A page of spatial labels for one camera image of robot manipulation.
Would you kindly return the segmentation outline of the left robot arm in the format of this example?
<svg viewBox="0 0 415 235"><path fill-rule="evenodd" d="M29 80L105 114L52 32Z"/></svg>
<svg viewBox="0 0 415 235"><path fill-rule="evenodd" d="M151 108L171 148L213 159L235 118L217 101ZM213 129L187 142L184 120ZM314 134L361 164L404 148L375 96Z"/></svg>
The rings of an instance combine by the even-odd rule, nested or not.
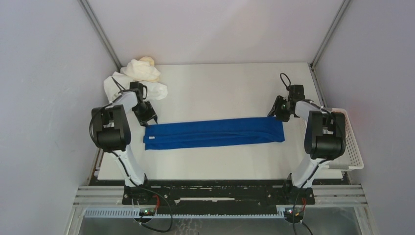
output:
<svg viewBox="0 0 415 235"><path fill-rule="evenodd" d="M113 101L91 110L89 123L90 138L96 147L113 154L123 174L125 185L137 187L134 198L141 204L149 203L153 191L143 186L147 182L145 171L134 157L131 141L132 132L127 115L133 113L142 127L157 123L157 114L151 103L145 101L138 89L121 91Z"/></svg>

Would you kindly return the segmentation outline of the blue towel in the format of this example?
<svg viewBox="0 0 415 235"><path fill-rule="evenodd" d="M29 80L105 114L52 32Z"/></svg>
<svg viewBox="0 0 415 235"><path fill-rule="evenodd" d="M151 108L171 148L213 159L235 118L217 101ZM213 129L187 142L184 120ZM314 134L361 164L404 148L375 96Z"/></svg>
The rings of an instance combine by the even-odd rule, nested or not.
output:
<svg viewBox="0 0 415 235"><path fill-rule="evenodd" d="M156 124L146 127L145 150L170 150L284 142L281 121L248 117Z"/></svg>

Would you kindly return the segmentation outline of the white towel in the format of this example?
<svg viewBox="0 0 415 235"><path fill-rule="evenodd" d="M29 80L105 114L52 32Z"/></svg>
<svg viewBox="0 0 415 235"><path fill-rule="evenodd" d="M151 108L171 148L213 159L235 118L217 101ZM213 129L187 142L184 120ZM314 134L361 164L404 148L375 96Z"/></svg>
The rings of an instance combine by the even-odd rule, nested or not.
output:
<svg viewBox="0 0 415 235"><path fill-rule="evenodd" d="M113 79L121 85L121 88L126 90L130 88L131 82L136 82L135 79L118 72L114 72L113 75L106 78L103 82L103 86L106 96L110 102L116 99L119 96L120 92L120 88L117 86ZM162 100L168 95L168 88L162 83L147 81L140 81L140 83L147 87L148 92L144 91L144 96L146 97L145 100Z"/></svg>

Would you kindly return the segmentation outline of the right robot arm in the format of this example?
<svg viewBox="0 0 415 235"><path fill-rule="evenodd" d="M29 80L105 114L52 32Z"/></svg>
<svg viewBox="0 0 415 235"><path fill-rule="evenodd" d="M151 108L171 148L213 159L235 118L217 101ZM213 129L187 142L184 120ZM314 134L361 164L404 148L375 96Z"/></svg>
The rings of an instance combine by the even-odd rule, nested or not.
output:
<svg viewBox="0 0 415 235"><path fill-rule="evenodd" d="M285 99L277 96L268 113L279 121L288 122L291 116L306 121L304 150L306 156L291 173L292 185L283 190L283 199L290 204L302 198L300 188L309 188L321 167L342 156L346 150L346 117L329 111L312 100Z"/></svg>

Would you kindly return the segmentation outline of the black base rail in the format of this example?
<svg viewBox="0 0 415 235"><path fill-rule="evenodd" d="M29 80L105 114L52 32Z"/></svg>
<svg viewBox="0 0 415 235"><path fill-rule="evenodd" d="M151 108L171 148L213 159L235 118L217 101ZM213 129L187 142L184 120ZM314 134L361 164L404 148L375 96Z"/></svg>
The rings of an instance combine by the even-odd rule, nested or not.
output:
<svg viewBox="0 0 415 235"><path fill-rule="evenodd" d="M150 180L122 195L123 205L157 207L160 215L269 215L315 203L311 188L288 180Z"/></svg>

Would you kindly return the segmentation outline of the white plastic basket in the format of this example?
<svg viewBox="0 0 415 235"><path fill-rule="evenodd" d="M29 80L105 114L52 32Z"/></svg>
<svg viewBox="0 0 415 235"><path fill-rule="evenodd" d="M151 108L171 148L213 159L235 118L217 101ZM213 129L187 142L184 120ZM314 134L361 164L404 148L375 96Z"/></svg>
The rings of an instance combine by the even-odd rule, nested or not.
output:
<svg viewBox="0 0 415 235"><path fill-rule="evenodd" d="M331 108L331 111L336 113L343 113L345 115L346 123L346 150L344 154L337 159L331 161L327 166L328 169L353 171L356 169L363 169L364 163L360 150L353 132L352 125L350 123L347 111L340 108Z"/></svg>

